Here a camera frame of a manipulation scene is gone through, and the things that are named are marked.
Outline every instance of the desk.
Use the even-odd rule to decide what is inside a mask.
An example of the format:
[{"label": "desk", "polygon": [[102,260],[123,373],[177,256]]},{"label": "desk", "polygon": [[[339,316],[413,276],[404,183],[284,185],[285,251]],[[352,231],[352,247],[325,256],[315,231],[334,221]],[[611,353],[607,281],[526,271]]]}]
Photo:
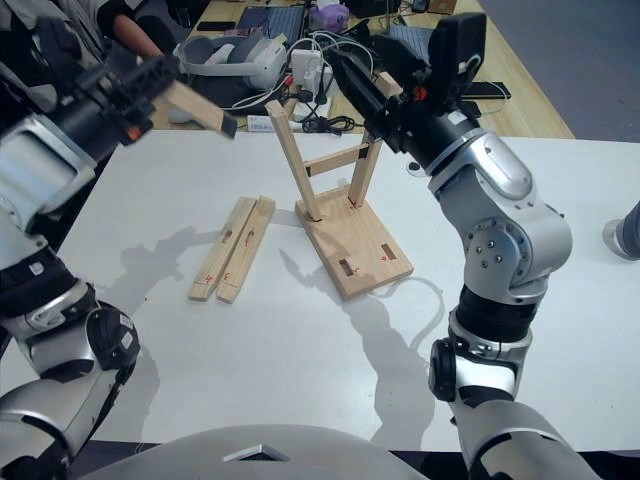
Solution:
[{"label": "desk", "polygon": [[[270,5],[290,5],[291,0],[273,0]],[[247,5],[264,5],[262,2],[222,2],[212,1],[202,14],[200,21],[230,20],[238,21],[244,7]],[[477,0],[458,0],[456,13],[482,12]],[[424,13],[406,17],[410,26],[435,28],[443,15]],[[351,17],[350,24],[359,20]],[[373,18],[370,26],[375,29],[380,26],[378,19]],[[191,35],[201,35],[194,28]],[[511,91],[512,97],[507,101],[503,110],[493,114],[483,115],[480,124],[485,128],[495,130],[499,135],[517,137],[544,138],[574,138],[562,117],[555,110],[549,99],[544,95],[538,84],[531,78],[527,69],[522,65],[517,55],[502,37],[491,19],[487,21],[487,42],[485,62],[478,74],[478,79],[503,81]],[[503,100],[478,101],[483,111],[493,111],[500,108]],[[331,116],[348,115],[361,123],[362,117],[344,98],[342,93],[334,99],[330,111]],[[195,124],[176,125],[167,119],[167,109],[162,106],[153,117],[156,128],[159,129],[198,129]]]},{"label": "desk", "polygon": [[[297,141],[313,157],[360,136]],[[601,229],[637,202],[640,145],[507,142],[574,235],[572,256],[553,274],[532,325],[519,399],[574,448],[639,449],[640,264],[609,252]],[[368,200],[415,279],[345,303],[293,213],[299,193],[275,135],[240,133],[232,142],[211,132],[154,131],[118,149],[60,251],[101,298],[132,315],[144,346],[95,439],[166,442],[214,427],[293,423],[387,449],[458,450],[449,408],[428,390],[425,358],[446,335],[463,256],[425,179],[406,172],[407,160],[383,147]],[[349,178],[343,167],[313,182],[322,191]],[[189,301],[237,198],[261,194],[277,210],[235,303]],[[1,392],[33,378],[12,344],[0,365]]]}]

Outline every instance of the smartphone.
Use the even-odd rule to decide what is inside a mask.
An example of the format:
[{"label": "smartphone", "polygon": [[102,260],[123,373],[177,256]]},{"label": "smartphone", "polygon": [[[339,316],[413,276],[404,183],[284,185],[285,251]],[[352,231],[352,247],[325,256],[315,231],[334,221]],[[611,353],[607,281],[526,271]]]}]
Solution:
[{"label": "smartphone", "polygon": [[200,22],[196,27],[199,32],[224,32],[235,28],[236,22]]},{"label": "smartphone", "polygon": [[478,107],[478,104],[476,102],[463,100],[462,102],[460,102],[460,104],[460,110],[462,110],[462,113],[464,113],[468,117],[480,118],[482,116],[482,112],[480,111],[480,108]]},{"label": "smartphone", "polygon": [[473,82],[469,89],[464,92],[462,98],[474,98],[478,100],[487,100],[490,98],[504,98],[503,93],[496,87],[500,87],[504,93],[507,94],[507,98],[511,98],[511,92],[505,87],[502,82]]}]

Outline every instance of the purple object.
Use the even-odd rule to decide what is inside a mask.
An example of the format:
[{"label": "purple object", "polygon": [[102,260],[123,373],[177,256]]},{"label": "purple object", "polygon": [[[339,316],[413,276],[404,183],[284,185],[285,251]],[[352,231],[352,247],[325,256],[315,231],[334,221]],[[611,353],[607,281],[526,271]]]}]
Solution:
[{"label": "purple object", "polygon": [[344,5],[328,5],[322,10],[318,7],[309,9],[309,26],[312,30],[329,30],[341,32],[349,23],[349,9]]}]

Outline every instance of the person's arm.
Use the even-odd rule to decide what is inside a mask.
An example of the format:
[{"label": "person's arm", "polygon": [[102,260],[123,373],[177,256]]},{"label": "person's arm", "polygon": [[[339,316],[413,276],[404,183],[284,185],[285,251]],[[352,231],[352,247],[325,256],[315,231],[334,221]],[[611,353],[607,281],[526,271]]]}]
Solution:
[{"label": "person's arm", "polygon": [[142,56],[162,55],[160,48],[133,19],[133,10],[124,0],[85,0],[85,8],[95,18],[103,35]]},{"label": "person's arm", "polygon": [[153,43],[149,35],[126,15],[119,14],[115,16],[113,19],[113,34],[116,40],[138,55],[162,55],[162,51]]}]

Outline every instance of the white vr headset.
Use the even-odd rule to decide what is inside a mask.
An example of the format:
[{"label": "white vr headset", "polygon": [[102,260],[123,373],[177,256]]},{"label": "white vr headset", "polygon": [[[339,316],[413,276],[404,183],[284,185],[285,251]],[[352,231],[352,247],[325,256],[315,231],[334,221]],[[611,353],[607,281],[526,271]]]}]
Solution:
[{"label": "white vr headset", "polygon": [[284,68],[287,52],[280,42],[259,30],[248,37],[197,36],[176,47],[180,70],[205,77],[244,77],[257,90],[273,88]]}]

